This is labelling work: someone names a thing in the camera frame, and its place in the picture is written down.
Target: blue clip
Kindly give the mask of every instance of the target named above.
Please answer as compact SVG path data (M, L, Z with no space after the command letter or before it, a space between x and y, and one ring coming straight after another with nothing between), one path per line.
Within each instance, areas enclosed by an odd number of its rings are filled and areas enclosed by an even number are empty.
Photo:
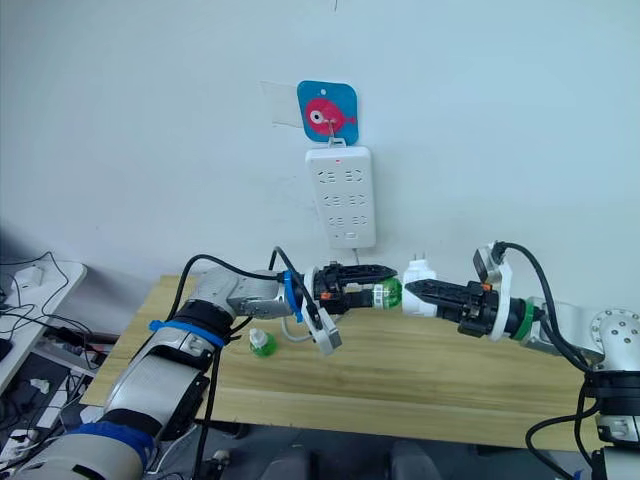
M291 280L291 272L287 270L284 272L284 292L287 295L287 301L289 302L291 310L293 310L293 313L296 315L297 322L302 323L304 319L302 318L302 312L298 308L298 305L296 305L296 296L293 293L293 282Z
M169 322L154 320L149 324L149 330L151 330L152 332L157 332L161 328L165 327L177 328L178 330L184 330L185 332L194 333L199 337L204 338L209 343L213 343L215 346L220 348L223 348L226 345L225 341L217 335L207 332L204 328L191 325L190 323L176 322L174 320L171 320Z

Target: wooden surface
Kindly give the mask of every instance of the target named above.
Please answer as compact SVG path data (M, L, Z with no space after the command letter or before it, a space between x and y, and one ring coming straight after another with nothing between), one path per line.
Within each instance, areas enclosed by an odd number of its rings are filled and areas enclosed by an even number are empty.
M149 322L166 317L177 280L163 277L155 286L83 403L104 404L149 336ZM185 292L193 285L190 279ZM338 324L344 344L330 357L311 342L287 342L279 320L254 325L276 336L278 351L255 357L248 335L225 348L217 420L522 447L534 423L575 412L582 378L568 362L510 340L461 335L443 320L400 310L349 312ZM599 446L592 419L582 430L588 449ZM540 432L535 443L576 449L568 424Z

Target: red fish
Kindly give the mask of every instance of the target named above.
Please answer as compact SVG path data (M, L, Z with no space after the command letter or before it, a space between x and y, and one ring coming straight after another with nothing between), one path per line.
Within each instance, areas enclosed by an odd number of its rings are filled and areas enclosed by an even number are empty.
M314 98L307 103L304 116L314 132L327 136L331 135L329 122L333 133L339 132L345 123L356 123L356 117L345 117L340 107L326 98Z

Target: fish sticker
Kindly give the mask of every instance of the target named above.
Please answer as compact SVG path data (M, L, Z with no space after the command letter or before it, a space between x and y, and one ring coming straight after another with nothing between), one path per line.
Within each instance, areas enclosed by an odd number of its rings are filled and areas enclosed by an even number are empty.
M356 117L345 117L342 110L326 98L314 98L304 109L305 120L308 120L309 126L314 132L321 135L331 135L331 129L336 134L345 123L356 124Z
M351 86L305 80L298 84L298 103L304 131L314 142L332 136L347 145L358 140L358 104Z

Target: sticker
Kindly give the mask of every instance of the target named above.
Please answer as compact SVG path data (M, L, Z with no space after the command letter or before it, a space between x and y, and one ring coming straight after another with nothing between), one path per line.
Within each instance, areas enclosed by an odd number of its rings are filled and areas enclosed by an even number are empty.
M304 131L314 142L358 141L358 102L349 85L305 80L298 85L298 103Z
M260 88L269 105L271 123L273 125L289 125L302 128L296 87L279 83L260 82Z

